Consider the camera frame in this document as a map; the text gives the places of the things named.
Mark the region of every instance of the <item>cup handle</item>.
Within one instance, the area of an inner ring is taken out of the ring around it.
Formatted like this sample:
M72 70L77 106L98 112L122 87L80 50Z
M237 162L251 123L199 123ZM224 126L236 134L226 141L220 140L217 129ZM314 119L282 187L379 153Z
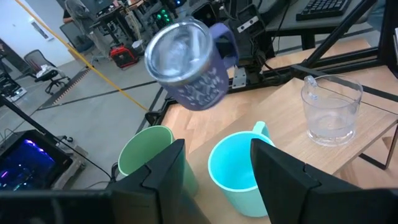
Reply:
M232 31L226 25L219 22L210 27L210 34L213 37L213 40L220 38L222 35L225 36L234 47L234 55L223 58L225 68L229 69L230 67L237 65L239 63L239 52Z
M268 137L269 139L271 139L271 137L269 136L268 127L267 127L266 123L263 121L258 121L254 125L253 132L258 133L258 134L263 134L266 137Z

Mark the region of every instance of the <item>clear plastic pitcher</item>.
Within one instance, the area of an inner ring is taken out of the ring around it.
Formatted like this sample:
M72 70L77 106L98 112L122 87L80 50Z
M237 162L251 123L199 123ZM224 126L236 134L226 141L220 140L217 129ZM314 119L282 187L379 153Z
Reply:
M301 91L307 133L323 146L339 146L355 135L362 85L343 75L304 78Z

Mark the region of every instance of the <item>teal cup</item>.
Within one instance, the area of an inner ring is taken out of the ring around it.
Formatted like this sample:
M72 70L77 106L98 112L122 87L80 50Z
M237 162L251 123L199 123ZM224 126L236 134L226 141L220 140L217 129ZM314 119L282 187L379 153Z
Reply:
M208 170L211 179L238 212L248 217L264 217L268 213L251 165L252 139L275 146L267 125L259 121L252 131L234 133L221 140L210 154Z

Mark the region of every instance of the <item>purple mug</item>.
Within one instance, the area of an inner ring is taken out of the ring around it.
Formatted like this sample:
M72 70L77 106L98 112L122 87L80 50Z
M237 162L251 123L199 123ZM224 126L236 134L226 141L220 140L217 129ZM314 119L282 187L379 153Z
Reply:
M215 40L226 37L234 55L221 58ZM222 23L208 28L190 19L159 31L145 51L145 65L154 77L188 110L206 110L228 91L227 69L238 64L233 33Z

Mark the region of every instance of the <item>green cup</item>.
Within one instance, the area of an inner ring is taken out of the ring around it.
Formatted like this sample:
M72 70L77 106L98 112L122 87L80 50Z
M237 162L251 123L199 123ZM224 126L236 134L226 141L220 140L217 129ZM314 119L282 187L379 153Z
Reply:
M174 142L172 131L165 126L152 126L140 131L124 146L119 155L119 171L127 176L158 155ZM198 183L192 169L185 160L183 187L195 196Z

